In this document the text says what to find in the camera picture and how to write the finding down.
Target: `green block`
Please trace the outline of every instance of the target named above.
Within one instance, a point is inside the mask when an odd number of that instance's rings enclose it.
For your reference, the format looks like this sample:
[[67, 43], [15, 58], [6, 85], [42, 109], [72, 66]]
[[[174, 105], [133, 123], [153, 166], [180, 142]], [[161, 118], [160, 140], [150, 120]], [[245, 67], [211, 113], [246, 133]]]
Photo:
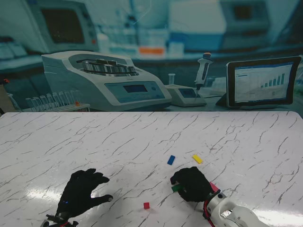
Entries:
[[177, 192], [177, 191], [179, 191], [180, 189], [183, 189], [184, 187], [182, 186], [182, 185], [180, 185], [180, 184], [177, 184], [177, 185], [175, 185], [175, 186], [172, 186], [172, 191], [173, 192]]

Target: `pipette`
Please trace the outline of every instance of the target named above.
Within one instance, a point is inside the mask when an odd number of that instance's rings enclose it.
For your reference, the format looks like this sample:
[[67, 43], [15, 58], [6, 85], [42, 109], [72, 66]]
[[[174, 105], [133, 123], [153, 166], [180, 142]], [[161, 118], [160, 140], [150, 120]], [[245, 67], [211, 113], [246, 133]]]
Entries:
[[210, 58], [212, 55], [210, 53], [204, 53], [203, 58], [199, 59], [198, 62], [200, 63], [200, 68], [197, 73], [197, 78], [195, 80], [196, 82], [196, 97], [195, 101], [198, 96], [198, 91], [201, 87], [204, 87], [204, 84], [206, 82], [206, 76], [208, 72], [209, 65], [213, 63], [213, 60]]

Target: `white marble table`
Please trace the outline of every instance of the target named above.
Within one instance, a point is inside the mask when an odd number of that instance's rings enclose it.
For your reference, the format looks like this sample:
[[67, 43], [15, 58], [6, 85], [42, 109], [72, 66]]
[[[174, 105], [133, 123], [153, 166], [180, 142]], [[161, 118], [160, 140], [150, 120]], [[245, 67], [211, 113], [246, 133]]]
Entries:
[[94, 167], [110, 182], [93, 194], [114, 200], [75, 218], [80, 227], [206, 227], [202, 204], [184, 202], [169, 182], [198, 166], [264, 222], [299, 227], [302, 163], [303, 120], [294, 112], [7, 113], [0, 118], [0, 226], [40, 226], [70, 175]]

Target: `red cable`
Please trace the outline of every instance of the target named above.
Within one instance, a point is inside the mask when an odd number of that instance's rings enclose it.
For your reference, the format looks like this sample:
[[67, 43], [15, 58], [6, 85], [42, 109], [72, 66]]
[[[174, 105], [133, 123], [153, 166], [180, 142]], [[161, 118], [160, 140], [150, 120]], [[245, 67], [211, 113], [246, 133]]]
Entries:
[[68, 224], [68, 221], [62, 225], [60, 225], [60, 227], [66, 226]]
[[207, 220], [208, 220], [209, 224], [210, 224], [212, 227], [215, 227], [214, 224], [213, 224], [213, 222], [211, 221], [211, 219], [210, 219], [210, 217], [209, 217], [209, 213], [207, 212], [207, 205], [208, 205], [208, 201], [205, 201], [205, 202], [204, 202], [204, 213], [205, 213], [205, 215], [206, 215], [206, 217], [207, 217]]

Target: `gloved hand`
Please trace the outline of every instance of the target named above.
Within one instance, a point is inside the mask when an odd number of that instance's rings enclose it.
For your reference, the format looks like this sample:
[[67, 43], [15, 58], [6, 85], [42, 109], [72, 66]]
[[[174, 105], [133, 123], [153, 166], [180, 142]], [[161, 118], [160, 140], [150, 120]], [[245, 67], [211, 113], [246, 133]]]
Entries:
[[71, 175], [58, 203], [56, 216], [60, 213], [63, 219], [68, 220], [90, 208], [113, 200], [111, 195], [91, 198], [91, 192], [99, 184], [109, 182], [109, 179], [102, 173], [95, 173], [95, 171], [96, 169], [79, 170]]
[[184, 187], [178, 193], [187, 202], [203, 202], [210, 193], [214, 193], [209, 181], [197, 167], [180, 169], [170, 182], [171, 184], [178, 182]]

